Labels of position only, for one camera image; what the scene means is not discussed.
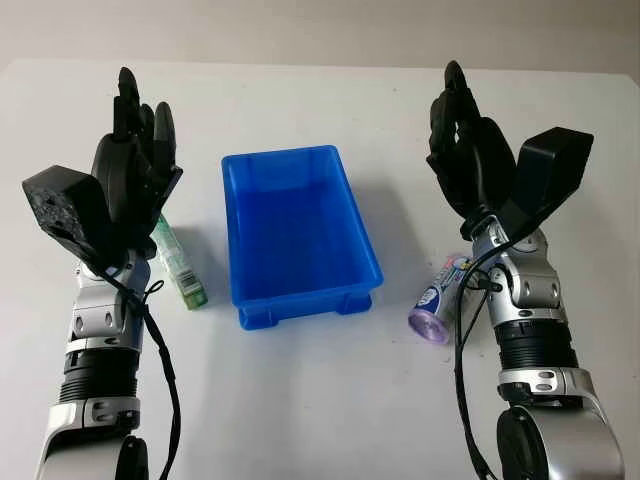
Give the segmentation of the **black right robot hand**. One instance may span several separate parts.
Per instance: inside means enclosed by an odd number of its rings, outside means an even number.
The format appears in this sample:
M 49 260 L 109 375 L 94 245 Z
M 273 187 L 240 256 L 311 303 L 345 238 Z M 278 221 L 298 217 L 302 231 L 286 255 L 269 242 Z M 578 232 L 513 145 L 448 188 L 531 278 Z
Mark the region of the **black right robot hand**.
M 480 114 L 457 61 L 447 64 L 444 83 L 430 108 L 426 162 L 445 199 L 463 218 L 462 237 L 470 240 L 479 222 L 509 198 L 516 162 L 497 123 Z

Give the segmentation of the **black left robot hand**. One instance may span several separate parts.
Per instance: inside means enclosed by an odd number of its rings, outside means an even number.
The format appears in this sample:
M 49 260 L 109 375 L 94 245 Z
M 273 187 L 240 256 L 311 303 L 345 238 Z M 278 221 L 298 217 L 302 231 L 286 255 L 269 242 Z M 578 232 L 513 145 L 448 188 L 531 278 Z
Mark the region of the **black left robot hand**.
M 172 112 L 140 101 L 133 72 L 123 67 L 113 100 L 113 131 L 98 144 L 92 175 L 104 191 L 116 238 L 147 260 L 157 246 L 151 238 L 162 208 L 183 169 L 176 164 Z

